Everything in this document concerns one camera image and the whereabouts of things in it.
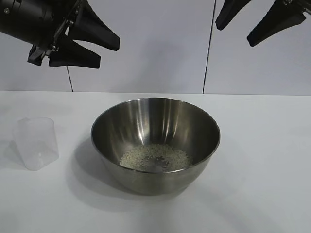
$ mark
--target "bowl rim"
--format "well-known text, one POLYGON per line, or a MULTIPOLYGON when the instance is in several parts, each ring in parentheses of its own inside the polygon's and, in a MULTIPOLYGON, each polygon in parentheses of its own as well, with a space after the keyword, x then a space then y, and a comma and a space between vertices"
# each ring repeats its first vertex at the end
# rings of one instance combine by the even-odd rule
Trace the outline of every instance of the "bowl rim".
POLYGON ((92 125, 92 128, 91 128, 91 141, 92 141, 92 144, 95 148, 95 150, 101 155, 101 157, 103 157, 104 159, 106 159, 107 161, 111 162, 112 164, 116 165, 116 166, 119 166, 123 169, 126 169, 126 170, 130 170, 130 171, 133 171, 133 172, 139 172, 139 173, 147 173, 147 174, 167 174, 167 173, 175 173, 175 172, 180 172, 180 171, 184 171, 184 170, 188 170, 188 169, 191 169, 201 163, 203 163, 204 161, 208 160, 214 153, 215 151, 217 150, 217 148, 219 147, 219 144, 220 144, 220 141, 221 141, 221 134, 220 134, 220 128, 217 124, 217 122, 214 120, 214 118, 208 114, 205 110, 203 110, 202 108, 192 104, 192 103, 188 103, 186 101, 183 101, 183 100, 176 100, 176 99, 171 99, 171 98, 163 98, 163 97, 145 97, 145 98, 138 98, 138 99, 134 99, 134 100, 127 100, 127 101, 123 101, 121 103, 118 103, 118 104, 115 104, 113 105, 112 107, 106 109, 103 113, 101 113, 97 118, 96 120, 94 121, 93 125, 92 125), (197 162, 196 164, 191 164, 190 166, 186 167, 186 168, 183 168, 183 169, 179 169, 179 170, 174 170, 174 171, 165 171, 165 172, 150 172, 150 171, 140 171, 140 170, 136 170, 136 169, 131 169, 131 168, 128 168, 128 167, 125 167, 125 166, 122 166, 120 164, 117 164, 113 161, 111 161, 109 158, 107 158, 107 156, 105 156, 103 153, 101 153, 99 151, 99 149, 97 148, 97 146, 95 145, 95 142, 94 142, 94 138, 93 138, 93 131, 94 131, 94 127, 96 125, 96 123, 99 121, 99 119, 105 114, 107 113, 109 110, 113 109, 114 107, 117 107, 119 105, 122 105, 122 104, 125 104, 125 103, 129 103, 129 102, 134 102, 134 101, 140 101, 140 100, 149 100, 149 99, 161 99, 161 100, 174 100, 174 101, 178 101, 178 102, 181 102, 181 103, 185 103, 185 104, 189 104, 189 105, 192 105, 193 107, 195 107, 196 109, 198 109, 199 111, 203 112, 204 114, 206 114, 211 120, 212 122, 214 122, 216 128, 217 128, 217 132, 218 132, 218 142, 214 148, 214 150, 204 159, 202 159, 201 161, 197 162))

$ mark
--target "plastic measuring cup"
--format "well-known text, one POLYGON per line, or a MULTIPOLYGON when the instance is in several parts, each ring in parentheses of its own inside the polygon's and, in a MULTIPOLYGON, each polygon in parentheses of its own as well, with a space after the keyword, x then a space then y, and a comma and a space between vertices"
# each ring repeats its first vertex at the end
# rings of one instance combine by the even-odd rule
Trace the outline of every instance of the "plastic measuring cup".
POLYGON ((54 122, 49 118, 19 120, 13 138, 29 170, 38 171, 59 158, 54 122))

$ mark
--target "table surface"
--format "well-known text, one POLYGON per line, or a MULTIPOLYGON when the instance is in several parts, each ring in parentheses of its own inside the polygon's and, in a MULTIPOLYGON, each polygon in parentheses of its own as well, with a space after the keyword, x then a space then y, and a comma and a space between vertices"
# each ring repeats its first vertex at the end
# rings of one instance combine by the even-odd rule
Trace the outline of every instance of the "table surface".
POLYGON ((304 96, 0 92, 0 232, 311 232, 310 106, 304 96), (115 104, 155 96, 206 110, 222 138, 186 190, 145 197, 106 172, 90 128, 115 104), (24 117, 55 122, 60 158, 37 172, 12 142, 24 117))

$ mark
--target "white wall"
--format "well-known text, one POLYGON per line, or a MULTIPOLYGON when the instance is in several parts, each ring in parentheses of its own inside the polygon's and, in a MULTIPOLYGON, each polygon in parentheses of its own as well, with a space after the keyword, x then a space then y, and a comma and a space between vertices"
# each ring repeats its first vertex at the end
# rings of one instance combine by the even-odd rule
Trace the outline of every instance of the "white wall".
POLYGON ((0 90, 71 91, 66 67, 27 62, 32 45, 0 33, 0 90))
POLYGON ((251 1, 223 31, 214 26, 205 93, 311 95, 310 16, 254 48, 246 40, 273 2, 251 1))
POLYGON ((75 91, 202 93, 213 0, 89 0, 120 50, 87 45, 99 70, 69 67, 75 91))
MULTIPOLYGON (((121 38, 99 70, 70 67, 75 91, 201 93, 213 0, 89 0, 121 38)), ((218 16, 224 0, 218 0, 218 16)), ((214 26, 205 93, 311 95, 311 17, 254 48, 246 37, 273 0, 251 1, 223 30, 214 26)), ((65 67, 27 63, 30 44, 0 33, 0 90, 70 91, 65 67)))

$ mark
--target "stainless steel bowl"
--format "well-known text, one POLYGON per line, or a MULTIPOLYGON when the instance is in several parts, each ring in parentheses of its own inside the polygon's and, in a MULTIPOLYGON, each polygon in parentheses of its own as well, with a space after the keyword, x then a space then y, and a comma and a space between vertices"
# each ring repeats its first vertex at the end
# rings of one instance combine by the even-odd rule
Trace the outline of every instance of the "stainless steel bowl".
POLYGON ((186 188, 204 170, 220 142, 214 119, 202 109, 179 100, 145 98, 118 104, 95 121, 92 142, 106 168, 125 187, 145 195, 186 188), (127 150, 138 145, 168 144, 193 157, 188 168, 143 172, 120 165, 127 150))

